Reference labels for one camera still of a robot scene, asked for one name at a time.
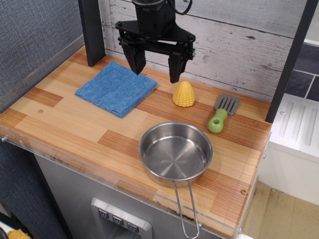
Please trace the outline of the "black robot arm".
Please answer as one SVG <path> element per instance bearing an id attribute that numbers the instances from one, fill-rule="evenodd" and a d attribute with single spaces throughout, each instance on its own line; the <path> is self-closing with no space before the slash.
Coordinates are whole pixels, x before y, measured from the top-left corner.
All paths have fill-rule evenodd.
<path id="1" fill-rule="evenodd" d="M 133 72 L 139 74 L 146 65 L 145 52 L 168 56 L 171 83 L 179 81 L 186 63 L 195 56 L 194 34 L 180 28 L 176 22 L 173 0 L 135 0 L 137 20 L 118 21 L 121 45 Z"/>

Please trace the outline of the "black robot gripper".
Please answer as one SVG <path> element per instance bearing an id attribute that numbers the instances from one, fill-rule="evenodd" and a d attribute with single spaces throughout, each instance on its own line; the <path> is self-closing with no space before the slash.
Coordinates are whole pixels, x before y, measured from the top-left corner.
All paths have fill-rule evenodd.
<path id="1" fill-rule="evenodd" d="M 134 0 L 136 20 L 118 21 L 119 44 L 131 70 L 139 75 L 146 65 L 145 52 L 168 55 L 170 82 L 177 83 L 188 60 L 194 58 L 195 35 L 176 24 L 176 15 L 189 12 L 175 8 L 173 0 Z"/>

